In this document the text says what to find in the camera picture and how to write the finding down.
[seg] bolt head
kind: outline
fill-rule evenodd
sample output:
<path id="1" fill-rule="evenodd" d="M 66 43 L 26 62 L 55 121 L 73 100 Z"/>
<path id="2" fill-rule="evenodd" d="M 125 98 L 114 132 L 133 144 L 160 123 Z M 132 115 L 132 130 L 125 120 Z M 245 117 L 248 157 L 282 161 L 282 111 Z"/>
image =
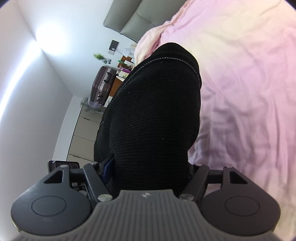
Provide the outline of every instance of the bolt head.
<path id="1" fill-rule="evenodd" d="M 192 201 L 194 196 L 192 194 L 184 193 L 179 196 L 179 199 L 182 201 Z"/>
<path id="2" fill-rule="evenodd" d="M 100 202 L 109 202 L 113 199 L 113 197 L 110 194 L 101 194 L 98 196 L 98 200 Z"/>
<path id="3" fill-rule="evenodd" d="M 148 198 L 148 197 L 150 197 L 151 196 L 151 194 L 149 193 L 149 192 L 144 192 L 144 193 L 142 193 L 142 197 L 143 198 Z"/>

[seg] white wall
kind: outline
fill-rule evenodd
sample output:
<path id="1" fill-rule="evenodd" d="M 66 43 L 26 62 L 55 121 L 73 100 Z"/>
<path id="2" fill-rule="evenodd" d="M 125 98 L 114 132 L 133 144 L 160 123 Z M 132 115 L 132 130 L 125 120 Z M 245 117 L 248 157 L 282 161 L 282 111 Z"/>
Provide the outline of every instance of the white wall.
<path id="1" fill-rule="evenodd" d="M 118 52 L 108 54 L 111 41 L 118 41 L 121 51 L 134 43 L 103 26 L 111 3 L 112 0 L 18 1 L 34 35 L 46 29 L 45 32 L 51 32 L 50 38 L 59 40 L 54 50 L 61 47 L 59 43 L 63 45 L 59 54 L 49 51 L 48 59 L 75 96 L 84 98 L 90 95 L 92 83 L 103 65 L 93 57 L 93 53 L 105 55 L 112 59 L 111 66 L 117 66 L 122 55 Z"/>
<path id="2" fill-rule="evenodd" d="M 81 111 L 81 98 L 73 96 L 63 120 L 59 137 L 54 149 L 53 160 L 65 161 L 71 144 L 73 132 Z"/>
<path id="3" fill-rule="evenodd" d="M 35 39 L 18 6 L 10 0 L 0 9 L 0 100 Z M 16 236 L 10 207 L 47 174 L 72 94 L 40 54 L 24 72 L 0 122 L 0 240 Z"/>

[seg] gray headboard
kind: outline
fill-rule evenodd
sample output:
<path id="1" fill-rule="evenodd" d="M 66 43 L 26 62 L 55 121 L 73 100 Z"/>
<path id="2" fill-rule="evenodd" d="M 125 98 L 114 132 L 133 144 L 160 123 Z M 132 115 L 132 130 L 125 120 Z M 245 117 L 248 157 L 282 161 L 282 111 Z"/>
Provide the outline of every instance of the gray headboard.
<path id="1" fill-rule="evenodd" d="M 151 28 L 162 25 L 186 0 L 113 0 L 103 25 L 138 42 Z"/>

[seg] white cabinet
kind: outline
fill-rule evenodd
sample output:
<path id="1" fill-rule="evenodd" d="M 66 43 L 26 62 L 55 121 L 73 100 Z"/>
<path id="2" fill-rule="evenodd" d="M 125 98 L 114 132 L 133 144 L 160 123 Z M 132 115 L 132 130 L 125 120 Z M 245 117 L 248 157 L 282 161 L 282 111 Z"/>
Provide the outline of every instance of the white cabinet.
<path id="1" fill-rule="evenodd" d="M 70 144 L 67 161 L 77 161 L 83 167 L 94 161 L 94 142 L 102 114 L 81 111 Z"/>

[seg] wooden desk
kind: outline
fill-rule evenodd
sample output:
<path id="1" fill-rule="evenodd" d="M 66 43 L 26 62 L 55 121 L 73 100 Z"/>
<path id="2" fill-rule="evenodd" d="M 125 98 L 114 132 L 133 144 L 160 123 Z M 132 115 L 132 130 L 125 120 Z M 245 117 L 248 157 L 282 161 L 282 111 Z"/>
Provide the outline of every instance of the wooden desk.
<path id="1" fill-rule="evenodd" d="M 109 96 L 113 97 L 115 95 L 117 89 L 121 86 L 122 83 L 123 82 L 120 79 L 115 78 L 112 88 L 110 90 Z"/>
<path id="2" fill-rule="evenodd" d="M 125 60 L 131 62 L 131 57 L 125 57 L 125 56 L 122 56 L 121 61 L 124 62 Z M 125 69 L 128 69 L 128 66 L 127 66 L 126 64 L 123 64 L 123 63 L 119 63 L 119 64 L 117 65 L 117 68 L 120 68 L 120 67 L 123 67 L 123 68 L 125 68 Z"/>

